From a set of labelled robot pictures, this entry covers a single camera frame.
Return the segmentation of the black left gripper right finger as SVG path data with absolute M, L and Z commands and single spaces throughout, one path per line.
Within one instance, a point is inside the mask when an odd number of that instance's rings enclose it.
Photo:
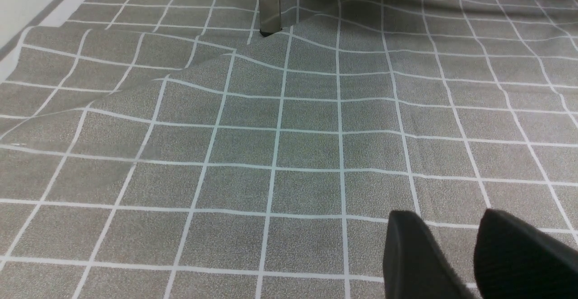
M 473 262 L 484 299 L 578 296 L 577 251 L 503 210 L 483 214 Z

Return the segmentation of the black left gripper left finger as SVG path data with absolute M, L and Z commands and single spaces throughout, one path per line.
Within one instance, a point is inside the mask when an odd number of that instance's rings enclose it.
M 382 274 L 386 299 L 474 298 L 415 212 L 390 212 Z

